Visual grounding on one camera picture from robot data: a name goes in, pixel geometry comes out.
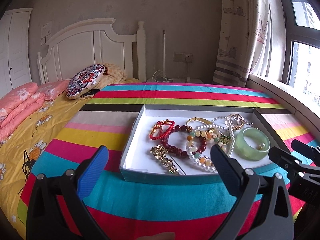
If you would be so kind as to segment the white slim desk lamp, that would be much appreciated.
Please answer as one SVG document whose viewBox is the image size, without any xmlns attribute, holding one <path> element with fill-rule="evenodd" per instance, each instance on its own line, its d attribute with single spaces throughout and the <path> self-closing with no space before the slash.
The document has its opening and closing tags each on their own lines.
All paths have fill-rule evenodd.
<svg viewBox="0 0 320 240">
<path fill-rule="evenodd" d="M 167 83 L 173 82 L 172 78 L 166 75 L 166 32 L 165 29 L 162 31 L 162 69 L 154 72 L 152 81 L 156 83 Z"/>
</svg>

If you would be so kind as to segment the gold rhinestone hair clip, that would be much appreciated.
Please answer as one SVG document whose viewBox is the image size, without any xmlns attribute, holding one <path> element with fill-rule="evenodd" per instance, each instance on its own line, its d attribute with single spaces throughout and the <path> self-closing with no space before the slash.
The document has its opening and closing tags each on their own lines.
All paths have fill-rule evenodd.
<svg viewBox="0 0 320 240">
<path fill-rule="evenodd" d="M 168 151 L 162 145 L 156 145 L 150 148 L 150 153 L 157 161 L 169 172 L 169 174 L 180 175 L 179 169 L 174 161 L 168 158 Z"/>
</svg>

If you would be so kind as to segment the rainbow striped cloth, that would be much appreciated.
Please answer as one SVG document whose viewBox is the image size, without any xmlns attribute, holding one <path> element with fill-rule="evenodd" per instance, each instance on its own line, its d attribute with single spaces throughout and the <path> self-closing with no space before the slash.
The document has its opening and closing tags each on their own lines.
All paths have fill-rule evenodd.
<svg viewBox="0 0 320 240">
<path fill-rule="evenodd" d="M 294 139 L 317 145 L 315 137 L 292 114 L 256 90 L 181 83 L 111 85 L 73 114 L 40 155 L 19 198 L 20 221 L 26 221 L 39 173 L 61 175 L 105 145 L 109 161 L 85 204 L 111 239 L 136 239 L 161 232 L 174 232 L 177 239 L 207 239 L 235 202 L 223 183 L 150 185 L 126 182 L 120 174 L 120 156 L 132 124 L 146 104 L 257 108 L 286 146 Z"/>
</svg>

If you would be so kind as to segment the green jade bangle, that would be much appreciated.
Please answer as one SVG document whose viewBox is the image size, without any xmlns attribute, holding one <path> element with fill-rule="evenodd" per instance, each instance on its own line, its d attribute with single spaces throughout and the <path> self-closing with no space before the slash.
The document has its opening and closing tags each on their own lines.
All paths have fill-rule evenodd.
<svg viewBox="0 0 320 240">
<path fill-rule="evenodd" d="M 265 147 L 258 150 L 259 144 L 263 142 Z M 268 155 L 271 143 L 268 136 L 259 129 L 248 127 L 240 130 L 236 136 L 236 152 L 245 159 L 260 161 Z"/>
</svg>

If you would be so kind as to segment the dark framed window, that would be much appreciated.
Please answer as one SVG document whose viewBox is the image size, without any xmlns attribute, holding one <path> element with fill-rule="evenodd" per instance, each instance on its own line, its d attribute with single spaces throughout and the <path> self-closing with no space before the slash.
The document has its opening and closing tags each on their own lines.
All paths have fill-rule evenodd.
<svg viewBox="0 0 320 240">
<path fill-rule="evenodd" d="M 319 10 L 311 0 L 281 0 L 286 49 L 281 82 L 297 95 L 319 99 Z"/>
</svg>

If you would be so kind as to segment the pink folded quilt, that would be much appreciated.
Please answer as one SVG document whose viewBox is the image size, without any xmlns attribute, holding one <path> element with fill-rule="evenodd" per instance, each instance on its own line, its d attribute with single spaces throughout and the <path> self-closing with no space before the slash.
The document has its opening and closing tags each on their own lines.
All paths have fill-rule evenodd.
<svg viewBox="0 0 320 240">
<path fill-rule="evenodd" d="M 1 98 L 1 143 L 12 135 L 21 122 L 42 107 L 45 94 L 38 89 L 37 83 L 29 82 Z"/>
</svg>

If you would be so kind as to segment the wall power socket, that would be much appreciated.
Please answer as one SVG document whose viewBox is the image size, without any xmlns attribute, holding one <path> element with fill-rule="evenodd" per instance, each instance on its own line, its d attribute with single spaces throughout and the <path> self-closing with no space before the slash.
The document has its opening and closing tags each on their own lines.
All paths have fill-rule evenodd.
<svg viewBox="0 0 320 240">
<path fill-rule="evenodd" d="M 174 62 L 192 63 L 193 54 L 191 53 L 174 53 Z"/>
</svg>

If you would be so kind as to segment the yellow fluffy blanket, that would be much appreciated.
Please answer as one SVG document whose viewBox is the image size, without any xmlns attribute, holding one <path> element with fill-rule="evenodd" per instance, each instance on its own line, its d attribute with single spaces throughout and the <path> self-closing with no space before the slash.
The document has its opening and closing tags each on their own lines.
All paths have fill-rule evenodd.
<svg viewBox="0 0 320 240">
<path fill-rule="evenodd" d="M 126 73 L 118 65 L 112 63 L 103 63 L 103 65 L 105 71 L 101 80 L 93 89 L 82 95 L 82 98 L 91 98 L 104 87 L 124 83 L 127 80 Z"/>
</svg>

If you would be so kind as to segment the pink floral pillow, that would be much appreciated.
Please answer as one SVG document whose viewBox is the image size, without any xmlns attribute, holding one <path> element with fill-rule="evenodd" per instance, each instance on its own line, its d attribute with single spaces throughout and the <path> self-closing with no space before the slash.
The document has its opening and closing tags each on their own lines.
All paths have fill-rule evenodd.
<svg viewBox="0 0 320 240">
<path fill-rule="evenodd" d="M 45 83 L 43 85 L 40 85 L 40 87 L 38 88 L 38 92 L 44 94 L 45 100 L 53 101 L 57 96 L 59 96 L 66 90 L 69 82 L 70 79 L 64 79 L 52 83 Z"/>
</svg>

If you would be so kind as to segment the white window sill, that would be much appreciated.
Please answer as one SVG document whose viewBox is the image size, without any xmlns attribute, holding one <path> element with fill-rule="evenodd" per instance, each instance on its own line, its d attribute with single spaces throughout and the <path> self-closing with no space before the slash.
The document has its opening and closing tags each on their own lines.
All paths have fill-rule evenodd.
<svg viewBox="0 0 320 240">
<path fill-rule="evenodd" d="M 319 141 L 319 109 L 297 95 L 295 90 L 280 81 L 249 74 L 247 87 L 260 90 L 289 110 Z"/>
</svg>

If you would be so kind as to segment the white shallow jewelry box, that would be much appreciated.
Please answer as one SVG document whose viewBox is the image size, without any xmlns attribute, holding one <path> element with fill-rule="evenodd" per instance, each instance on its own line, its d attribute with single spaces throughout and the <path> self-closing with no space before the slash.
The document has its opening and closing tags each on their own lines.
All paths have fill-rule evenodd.
<svg viewBox="0 0 320 240">
<path fill-rule="evenodd" d="M 271 143 L 287 150 L 280 136 L 256 108 L 144 105 L 131 129 L 120 159 L 120 171 L 126 181 L 158 185 L 210 184 L 220 180 L 210 157 L 210 149 L 219 145 L 243 168 L 256 172 L 274 168 L 268 155 L 260 161 L 240 156 L 235 149 L 236 136 L 243 128 L 264 132 Z M 180 175 L 169 172 L 150 153 L 162 145 L 174 161 Z"/>
</svg>

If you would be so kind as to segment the small pearl earring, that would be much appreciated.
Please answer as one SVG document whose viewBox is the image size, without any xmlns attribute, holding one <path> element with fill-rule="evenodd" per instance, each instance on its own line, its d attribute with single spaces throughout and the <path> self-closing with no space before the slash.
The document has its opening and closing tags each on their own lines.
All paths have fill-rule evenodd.
<svg viewBox="0 0 320 240">
<path fill-rule="evenodd" d="M 263 142 L 261 142 L 258 146 L 258 150 L 263 150 L 265 147 L 265 144 Z"/>
</svg>

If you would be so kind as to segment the white wooden headboard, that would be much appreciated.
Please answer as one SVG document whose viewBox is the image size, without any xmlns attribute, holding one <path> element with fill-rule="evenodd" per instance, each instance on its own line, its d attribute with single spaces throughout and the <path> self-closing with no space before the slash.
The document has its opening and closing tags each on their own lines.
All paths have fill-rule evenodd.
<svg viewBox="0 0 320 240">
<path fill-rule="evenodd" d="M 95 63 L 119 66 L 129 78 L 142 82 L 146 76 L 146 34 L 144 21 L 135 34 L 119 35 L 113 29 L 114 18 L 93 18 L 71 24 L 47 42 L 46 56 L 37 54 L 42 84 L 72 78 Z"/>
</svg>

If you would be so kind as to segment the yellow daisy bed sheet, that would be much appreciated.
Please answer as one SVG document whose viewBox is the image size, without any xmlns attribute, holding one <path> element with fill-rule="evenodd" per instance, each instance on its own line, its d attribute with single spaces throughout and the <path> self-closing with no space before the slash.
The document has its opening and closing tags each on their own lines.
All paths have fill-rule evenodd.
<svg viewBox="0 0 320 240">
<path fill-rule="evenodd" d="M 25 176 L 23 162 L 35 160 L 37 168 L 58 175 L 89 158 L 100 145 L 109 150 L 106 175 L 123 179 L 119 164 L 132 123 L 102 120 L 102 112 L 84 111 L 87 99 L 69 100 L 64 95 L 46 101 L 1 143 L 1 209 L 20 237 L 26 236 L 29 198 L 35 174 Z"/>
</svg>

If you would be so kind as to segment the round patterned cushion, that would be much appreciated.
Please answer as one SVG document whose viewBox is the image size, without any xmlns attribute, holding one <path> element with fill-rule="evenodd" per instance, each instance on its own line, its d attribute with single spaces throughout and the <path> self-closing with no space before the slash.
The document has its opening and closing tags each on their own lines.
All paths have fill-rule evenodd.
<svg viewBox="0 0 320 240">
<path fill-rule="evenodd" d="M 104 72 L 103 64 L 93 64 L 78 72 L 66 88 L 67 98 L 77 99 L 93 89 L 102 80 Z"/>
</svg>

